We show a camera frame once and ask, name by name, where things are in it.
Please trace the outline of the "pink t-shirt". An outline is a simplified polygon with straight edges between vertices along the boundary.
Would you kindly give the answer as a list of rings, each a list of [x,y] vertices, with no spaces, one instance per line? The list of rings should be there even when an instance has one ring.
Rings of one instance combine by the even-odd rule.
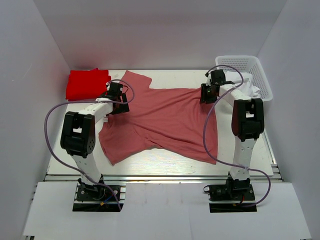
[[[110,115],[98,135],[102,151],[112,165],[152,148],[216,164],[203,144],[205,120],[212,105],[200,104],[199,88],[153,89],[151,78],[131,71],[126,71],[122,80],[134,90],[127,94],[133,99],[129,112]],[[215,113],[211,113],[206,127],[206,145],[216,157]]]

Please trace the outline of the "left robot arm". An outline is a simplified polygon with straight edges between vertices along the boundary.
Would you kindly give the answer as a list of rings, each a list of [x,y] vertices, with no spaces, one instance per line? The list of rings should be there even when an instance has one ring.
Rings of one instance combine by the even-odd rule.
[[[68,111],[64,116],[60,146],[72,157],[81,171],[80,184],[94,199],[105,196],[106,187],[93,151],[96,145],[96,124],[109,115],[130,111],[124,88],[119,82],[107,84],[106,92],[80,111]]]

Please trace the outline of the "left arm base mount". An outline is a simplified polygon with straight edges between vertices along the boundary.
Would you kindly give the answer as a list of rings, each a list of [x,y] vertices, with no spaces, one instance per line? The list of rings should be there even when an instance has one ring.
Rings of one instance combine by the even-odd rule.
[[[119,213],[125,201],[125,187],[110,185],[111,189],[102,186],[78,184],[73,201],[73,212]]]

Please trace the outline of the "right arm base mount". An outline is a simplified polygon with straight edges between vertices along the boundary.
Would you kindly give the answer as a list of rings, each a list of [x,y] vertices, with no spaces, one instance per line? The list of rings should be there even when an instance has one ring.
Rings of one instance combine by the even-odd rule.
[[[208,194],[210,213],[254,213],[257,212],[256,198],[252,184],[236,190],[227,184],[211,184],[203,187]]]

